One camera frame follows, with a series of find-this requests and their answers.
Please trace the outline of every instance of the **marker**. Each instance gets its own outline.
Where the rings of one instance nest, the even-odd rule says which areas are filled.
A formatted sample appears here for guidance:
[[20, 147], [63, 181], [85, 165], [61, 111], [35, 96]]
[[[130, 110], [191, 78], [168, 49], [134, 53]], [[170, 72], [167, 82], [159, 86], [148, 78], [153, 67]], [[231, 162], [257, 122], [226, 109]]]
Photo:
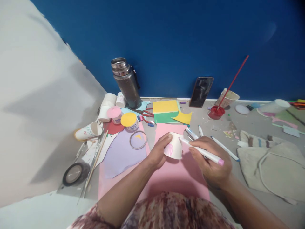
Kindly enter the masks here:
[[214, 140], [214, 142], [216, 142], [218, 145], [220, 145], [225, 151], [228, 152], [228, 154], [236, 161], [240, 161], [240, 159], [235, 156], [234, 153], [232, 153], [227, 147], [225, 147], [220, 141], [218, 141], [216, 138], [212, 137], [211, 138]]
[[203, 135], [203, 132], [202, 132], [202, 129], [201, 129], [200, 125], [198, 125], [198, 130], [199, 130], [200, 137], [203, 137], [204, 135]]
[[225, 163], [224, 160], [222, 160], [220, 157], [204, 150], [204, 149], [201, 149], [199, 147], [195, 147], [195, 146], [192, 146], [190, 145], [190, 142], [184, 138], [179, 138], [179, 140], [181, 142], [184, 142], [185, 144], [187, 144], [188, 146], [190, 147], [194, 147], [195, 149], [197, 149], [203, 156], [207, 157], [208, 159], [210, 159], [211, 161], [214, 161], [216, 164], [219, 164], [221, 166], [223, 166], [223, 164]]
[[186, 128], [185, 131], [194, 139], [197, 140], [199, 137], [190, 129], [190, 128]]

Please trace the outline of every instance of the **yellow paper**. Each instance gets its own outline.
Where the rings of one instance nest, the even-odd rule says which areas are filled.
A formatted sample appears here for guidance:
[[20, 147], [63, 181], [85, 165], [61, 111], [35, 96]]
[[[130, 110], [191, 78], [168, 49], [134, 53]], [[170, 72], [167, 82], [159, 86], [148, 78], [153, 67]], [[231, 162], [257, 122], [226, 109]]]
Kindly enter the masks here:
[[176, 100], [153, 102], [152, 107], [154, 114], [178, 111], [178, 105]]
[[189, 113], [189, 114], [184, 114], [184, 113], [179, 111], [178, 116], [173, 117], [173, 119], [189, 125], [190, 122], [191, 122], [191, 117], [192, 117], [192, 112]]

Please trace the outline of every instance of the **yellow circle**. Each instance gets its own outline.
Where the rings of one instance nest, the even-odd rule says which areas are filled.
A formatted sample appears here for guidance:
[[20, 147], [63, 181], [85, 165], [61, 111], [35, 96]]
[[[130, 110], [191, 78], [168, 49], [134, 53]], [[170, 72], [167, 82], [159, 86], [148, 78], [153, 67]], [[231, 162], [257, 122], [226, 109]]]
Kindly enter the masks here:
[[136, 120], [137, 115], [132, 112], [128, 112], [121, 117], [121, 124], [125, 127], [129, 127], [132, 126]]

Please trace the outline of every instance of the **stainless steel thermos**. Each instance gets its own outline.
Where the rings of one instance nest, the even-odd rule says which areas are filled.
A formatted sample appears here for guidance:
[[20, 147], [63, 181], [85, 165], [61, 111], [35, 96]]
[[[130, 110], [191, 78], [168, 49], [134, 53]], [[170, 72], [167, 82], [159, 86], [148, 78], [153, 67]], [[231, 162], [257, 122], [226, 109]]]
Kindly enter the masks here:
[[127, 63], [125, 58], [115, 58], [111, 61], [111, 68], [113, 77], [123, 93], [128, 107], [131, 109], [139, 108], [141, 106], [141, 99], [138, 92], [140, 86], [133, 67]]

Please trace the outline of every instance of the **pen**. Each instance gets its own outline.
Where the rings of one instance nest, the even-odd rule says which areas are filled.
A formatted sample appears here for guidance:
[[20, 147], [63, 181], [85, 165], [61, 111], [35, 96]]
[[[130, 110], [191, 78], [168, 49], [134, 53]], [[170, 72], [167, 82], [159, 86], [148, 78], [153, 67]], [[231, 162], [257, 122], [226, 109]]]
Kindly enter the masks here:
[[201, 129], [200, 125], [198, 125], [198, 130], [199, 130], [200, 137], [203, 137], [204, 135], [203, 135], [203, 132], [202, 132], [202, 129]]
[[212, 137], [211, 138], [214, 140], [214, 142], [216, 142], [218, 145], [220, 145], [225, 151], [228, 152], [228, 154], [236, 161], [240, 161], [240, 159], [235, 156], [235, 154], [233, 154], [227, 147], [225, 147], [220, 141], [218, 141], [216, 138]]
[[210, 159], [211, 161], [214, 161], [216, 164], [219, 164], [221, 166], [223, 166], [223, 164], [225, 163], [224, 160], [222, 160], [220, 157], [204, 150], [204, 149], [201, 149], [199, 147], [195, 147], [195, 146], [192, 146], [190, 145], [190, 142], [184, 138], [179, 138], [179, 140], [181, 142], [184, 142], [185, 144], [187, 144], [188, 146], [190, 147], [194, 147], [195, 149], [197, 149], [203, 156], [207, 157], [208, 159]]

